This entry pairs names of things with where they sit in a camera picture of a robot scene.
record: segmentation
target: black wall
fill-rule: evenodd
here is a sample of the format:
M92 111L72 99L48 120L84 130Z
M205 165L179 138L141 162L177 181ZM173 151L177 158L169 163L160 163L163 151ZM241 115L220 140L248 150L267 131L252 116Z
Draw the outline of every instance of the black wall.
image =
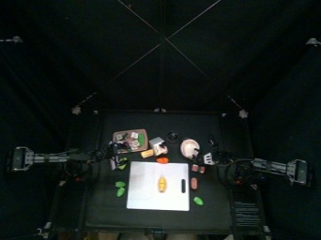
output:
M168 0L163 34L169 37L213 3ZM124 4L159 31L159 2ZM272 179L264 204L274 229L315 239L321 47L304 43L319 35L319 11L315 0L221 0L169 38L204 76L168 42L164 68L159 49L130 67L159 43L159 34L118 1L1 1L0 40L23 40L0 41L1 164L15 145L64 150L70 107L94 91L84 108L237 111L229 94L249 112L255 156L282 162L302 158L314 168L311 188ZM33 168L1 178L0 238L42 226L50 206L45 174Z
M310 47L249 114L255 156L283 163L303 159L312 167L310 188L291 187L274 178L263 191L270 226L300 235L299 239L319 239L321 235L319 63L321 48Z

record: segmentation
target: white cutting board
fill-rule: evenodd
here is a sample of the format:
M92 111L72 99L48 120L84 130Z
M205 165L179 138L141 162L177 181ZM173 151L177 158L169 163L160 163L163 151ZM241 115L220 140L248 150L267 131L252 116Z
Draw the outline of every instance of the white cutting board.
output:
M160 192L157 181L165 178L167 189ZM189 211L188 164L132 161L129 164L128 209Z

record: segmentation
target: green object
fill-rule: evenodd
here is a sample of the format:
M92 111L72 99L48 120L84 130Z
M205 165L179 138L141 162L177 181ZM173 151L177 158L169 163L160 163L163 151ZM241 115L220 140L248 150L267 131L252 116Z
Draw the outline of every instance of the green object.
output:
M200 199L200 198L197 198L197 197L193 197L193 202L199 205L199 206L201 206L204 203L203 203L203 200Z
M117 182L114 182L114 186L116 186L117 188L122 188L122 187L125 186L125 183L121 182L121 181L117 181Z
M144 145L144 135L141 133L137 134L137 142L138 142L138 146Z
M120 187L116 191L116 197L117 198L121 197L124 195L124 193L125 193L125 189L122 187Z
M117 169L122 170L128 162L129 162L128 159L125 157L121 157L118 160L120 166L117 166Z

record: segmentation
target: orange object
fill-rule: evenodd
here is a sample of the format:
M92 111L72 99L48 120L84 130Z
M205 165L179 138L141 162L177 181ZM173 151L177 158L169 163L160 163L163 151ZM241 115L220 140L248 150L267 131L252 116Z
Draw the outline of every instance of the orange object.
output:
M157 162L157 163L161 163L161 164L165 164L165 163L168 163L168 159L167 159L165 157L159 157L159 158L156 159L156 162Z
M160 192L165 191L165 178L161 176L157 181L157 190Z

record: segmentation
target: yellow bottle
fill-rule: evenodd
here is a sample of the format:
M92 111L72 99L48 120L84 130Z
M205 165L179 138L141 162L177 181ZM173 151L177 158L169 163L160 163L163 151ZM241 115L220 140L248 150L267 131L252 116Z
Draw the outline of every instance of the yellow bottle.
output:
M157 190L160 192L165 191L165 178L161 176L157 181Z

